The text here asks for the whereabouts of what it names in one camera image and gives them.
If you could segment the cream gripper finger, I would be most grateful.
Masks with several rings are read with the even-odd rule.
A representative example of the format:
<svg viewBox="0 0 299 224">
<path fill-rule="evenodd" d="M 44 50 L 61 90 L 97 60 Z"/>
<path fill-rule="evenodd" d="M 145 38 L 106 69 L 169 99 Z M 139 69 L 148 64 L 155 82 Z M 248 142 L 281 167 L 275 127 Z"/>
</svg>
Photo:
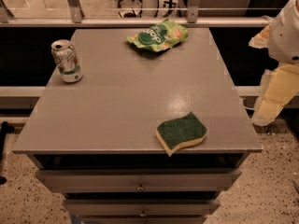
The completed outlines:
<svg viewBox="0 0 299 224">
<path fill-rule="evenodd" d="M 281 63 L 274 71 L 265 70 L 259 87 L 259 97 L 251 118 L 257 126 L 272 123 L 285 105 L 299 92 L 299 65 Z"/>
<path fill-rule="evenodd" d="M 267 49 L 271 25 L 265 26 L 260 33 L 249 41 L 249 46 L 256 49 Z"/>
</svg>

